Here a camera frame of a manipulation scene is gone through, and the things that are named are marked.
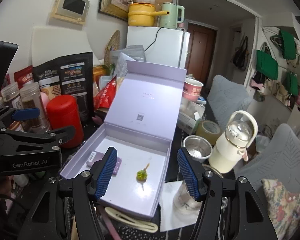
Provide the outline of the cream hair claw clip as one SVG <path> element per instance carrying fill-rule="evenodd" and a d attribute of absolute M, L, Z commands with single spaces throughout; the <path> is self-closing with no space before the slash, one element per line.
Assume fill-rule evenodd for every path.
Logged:
<path fill-rule="evenodd" d="M 110 218 L 132 228 L 149 233 L 156 233 L 158 231 L 157 224 L 131 218 L 128 215 L 125 215 L 112 207 L 105 207 L 104 210 Z"/>

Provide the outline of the purple flat box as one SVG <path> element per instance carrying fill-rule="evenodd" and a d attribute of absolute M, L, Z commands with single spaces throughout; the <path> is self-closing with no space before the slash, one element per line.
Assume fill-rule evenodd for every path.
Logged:
<path fill-rule="evenodd" d="M 98 152 L 98 151 L 92 151 L 86 161 L 86 166 L 91 168 L 95 162 L 101 161 L 104 158 L 104 153 L 102 152 Z M 120 157 L 117 157 L 116 159 L 116 164 L 114 165 L 113 163 L 113 159 L 108 160 L 107 163 L 112 165 L 113 167 L 113 175 L 117 176 L 121 163 L 122 163 L 122 159 Z"/>

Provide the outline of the small steel bowl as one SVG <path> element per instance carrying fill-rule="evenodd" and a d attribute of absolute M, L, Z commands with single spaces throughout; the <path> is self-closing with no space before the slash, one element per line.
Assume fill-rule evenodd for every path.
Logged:
<path fill-rule="evenodd" d="M 189 155 L 194 160 L 201 163 L 206 161 L 212 153 L 211 144 L 206 139 L 196 135 L 186 137 L 183 140 L 183 147 L 187 149 Z"/>

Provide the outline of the clear spice jar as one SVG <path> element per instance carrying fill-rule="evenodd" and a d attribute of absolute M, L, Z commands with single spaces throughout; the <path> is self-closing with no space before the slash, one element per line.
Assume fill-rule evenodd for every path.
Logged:
<path fill-rule="evenodd" d="M 50 124 L 45 114 L 39 84 L 35 82 L 29 85 L 25 85 L 20 90 L 20 97 L 24 109 L 38 108 L 40 111 L 37 118 L 29 120 L 30 126 L 34 133 L 47 132 L 50 129 Z"/>

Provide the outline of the clear cartoon glass mug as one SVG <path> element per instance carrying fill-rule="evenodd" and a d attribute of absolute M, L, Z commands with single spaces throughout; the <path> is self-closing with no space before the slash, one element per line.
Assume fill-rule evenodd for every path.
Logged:
<path fill-rule="evenodd" d="M 173 197 L 173 206 L 176 211 L 182 214 L 198 214 L 202 204 L 190 195 L 185 181 L 182 181 Z"/>

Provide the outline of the green lollipop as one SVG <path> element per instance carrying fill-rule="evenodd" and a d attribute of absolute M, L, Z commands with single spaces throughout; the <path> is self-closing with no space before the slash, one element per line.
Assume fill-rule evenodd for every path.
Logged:
<path fill-rule="evenodd" d="M 149 164 L 146 165 L 146 167 L 142 170 L 139 170 L 136 174 L 137 181 L 143 182 L 147 180 L 147 168 L 149 167 Z"/>

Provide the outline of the tape roll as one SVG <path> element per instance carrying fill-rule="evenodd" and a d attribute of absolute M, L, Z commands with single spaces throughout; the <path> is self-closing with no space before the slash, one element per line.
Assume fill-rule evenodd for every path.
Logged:
<path fill-rule="evenodd" d="M 201 121 L 196 130 L 196 135 L 206 139 L 212 146 L 215 145 L 221 133 L 219 125 L 210 120 Z"/>

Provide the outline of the white paper napkin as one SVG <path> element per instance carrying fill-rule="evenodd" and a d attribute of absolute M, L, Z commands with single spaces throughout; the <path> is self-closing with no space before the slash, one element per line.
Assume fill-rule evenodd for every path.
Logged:
<path fill-rule="evenodd" d="M 182 181 L 165 183 L 161 192 L 159 205 L 160 232 L 170 231 L 196 223 L 198 214 L 182 214 L 174 209 L 173 197 Z"/>

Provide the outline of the red canister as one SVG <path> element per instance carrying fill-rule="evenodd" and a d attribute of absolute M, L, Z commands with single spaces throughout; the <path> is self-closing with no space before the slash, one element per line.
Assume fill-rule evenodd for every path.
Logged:
<path fill-rule="evenodd" d="M 46 113 L 52 129 L 74 126 L 74 137 L 63 144 L 66 148 L 73 148 L 81 144 L 84 138 L 81 119 L 76 99 L 71 95 L 61 95 L 47 103 Z"/>

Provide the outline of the white tissue box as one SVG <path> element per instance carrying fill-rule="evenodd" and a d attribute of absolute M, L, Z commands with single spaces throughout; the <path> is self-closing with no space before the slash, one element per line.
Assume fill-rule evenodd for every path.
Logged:
<path fill-rule="evenodd" d="M 177 126 L 188 135 L 196 132 L 205 112 L 205 106 L 181 98 Z"/>

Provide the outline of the lilac open gift box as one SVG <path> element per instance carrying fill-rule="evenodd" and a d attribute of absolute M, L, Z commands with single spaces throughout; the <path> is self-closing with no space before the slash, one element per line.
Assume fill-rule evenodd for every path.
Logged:
<path fill-rule="evenodd" d="M 141 61 L 128 61 L 127 75 L 104 123 L 61 171 L 74 178 L 88 167 L 92 151 L 117 150 L 122 163 L 101 202 L 142 219 L 152 219 L 165 182 L 177 125 L 186 70 Z M 136 174 L 149 164 L 147 180 Z"/>

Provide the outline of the black snack bag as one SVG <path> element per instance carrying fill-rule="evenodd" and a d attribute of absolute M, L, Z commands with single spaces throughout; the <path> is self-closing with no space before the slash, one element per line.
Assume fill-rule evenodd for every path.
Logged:
<path fill-rule="evenodd" d="M 60 95 L 73 96 L 81 122 L 93 114 L 92 52 L 61 56 L 32 68 L 34 81 L 49 99 Z"/>

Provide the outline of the red snack packet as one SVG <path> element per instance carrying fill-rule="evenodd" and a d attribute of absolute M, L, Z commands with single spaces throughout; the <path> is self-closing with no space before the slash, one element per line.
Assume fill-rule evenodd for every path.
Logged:
<path fill-rule="evenodd" d="M 110 108 L 116 94 L 116 77 L 113 77 L 104 88 L 94 96 L 94 110 Z"/>

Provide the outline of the pink paper noodle cup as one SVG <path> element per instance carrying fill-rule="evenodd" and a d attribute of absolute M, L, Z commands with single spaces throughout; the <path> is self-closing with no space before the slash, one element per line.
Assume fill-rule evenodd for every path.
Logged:
<path fill-rule="evenodd" d="M 186 78 L 184 80 L 184 87 L 183 87 L 183 98 L 190 100 L 192 102 L 196 102 L 200 97 L 201 90 L 204 84 L 200 81 L 195 79 Z"/>

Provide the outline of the grey cushioned chair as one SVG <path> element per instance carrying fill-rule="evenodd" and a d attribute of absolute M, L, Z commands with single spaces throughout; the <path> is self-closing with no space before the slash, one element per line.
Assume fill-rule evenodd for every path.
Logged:
<path fill-rule="evenodd" d="M 281 124 L 265 150 L 238 171 L 267 206 L 262 179 L 277 179 L 291 193 L 300 193 L 300 140 L 287 124 Z"/>

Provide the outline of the floral cloth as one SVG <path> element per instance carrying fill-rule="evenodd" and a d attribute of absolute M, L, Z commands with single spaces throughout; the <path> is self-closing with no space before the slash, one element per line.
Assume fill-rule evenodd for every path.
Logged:
<path fill-rule="evenodd" d="M 300 193 L 289 192 L 277 179 L 262 179 L 268 216 L 278 239 L 290 239 L 300 226 Z"/>

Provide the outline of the white mini fridge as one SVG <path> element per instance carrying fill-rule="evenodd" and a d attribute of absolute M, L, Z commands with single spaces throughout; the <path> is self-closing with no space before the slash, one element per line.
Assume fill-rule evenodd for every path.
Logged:
<path fill-rule="evenodd" d="M 128 27 L 127 46 L 142 45 L 146 61 L 184 69 L 190 33 L 158 27 Z"/>

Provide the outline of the green tote bag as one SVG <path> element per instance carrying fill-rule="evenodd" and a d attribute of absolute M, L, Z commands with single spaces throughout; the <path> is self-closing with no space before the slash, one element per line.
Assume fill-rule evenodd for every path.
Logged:
<path fill-rule="evenodd" d="M 287 31 L 280 30 L 283 44 L 283 58 L 287 60 L 296 59 L 296 45 L 294 36 Z"/>
<path fill-rule="evenodd" d="M 256 59 L 256 70 L 270 80 L 277 80 L 279 65 L 272 57 L 267 42 L 263 42 L 261 49 L 256 51 Z"/>

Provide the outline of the brown wooden door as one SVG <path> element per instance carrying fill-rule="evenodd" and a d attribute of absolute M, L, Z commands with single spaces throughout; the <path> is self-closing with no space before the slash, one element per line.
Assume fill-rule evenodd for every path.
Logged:
<path fill-rule="evenodd" d="M 188 24 L 187 31 L 190 33 L 187 73 L 206 84 L 212 64 L 217 31 L 194 23 Z"/>

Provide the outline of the light green electric kettle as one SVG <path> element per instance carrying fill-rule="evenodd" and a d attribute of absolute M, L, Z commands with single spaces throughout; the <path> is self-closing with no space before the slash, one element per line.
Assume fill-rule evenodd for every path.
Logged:
<path fill-rule="evenodd" d="M 159 27 L 177 29 L 178 23 L 184 22 L 185 8 L 174 3 L 162 3 L 162 11 L 167 11 L 167 15 L 160 16 Z"/>

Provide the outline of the yellow pot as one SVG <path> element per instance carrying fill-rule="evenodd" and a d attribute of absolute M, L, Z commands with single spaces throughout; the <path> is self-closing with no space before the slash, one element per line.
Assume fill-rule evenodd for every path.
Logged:
<path fill-rule="evenodd" d="M 169 11 L 156 11 L 151 3 L 132 3 L 129 5 L 128 25 L 130 27 L 153 27 L 157 16 L 167 16 Z"/>

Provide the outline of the wall intercom panel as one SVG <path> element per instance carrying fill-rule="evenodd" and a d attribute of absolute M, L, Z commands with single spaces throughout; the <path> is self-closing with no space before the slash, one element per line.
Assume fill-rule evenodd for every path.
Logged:
<path fill-rule="evenodd" d="M 55 0 L 51 18 L 85 25 L 89 11 L 89 0 Z"/>

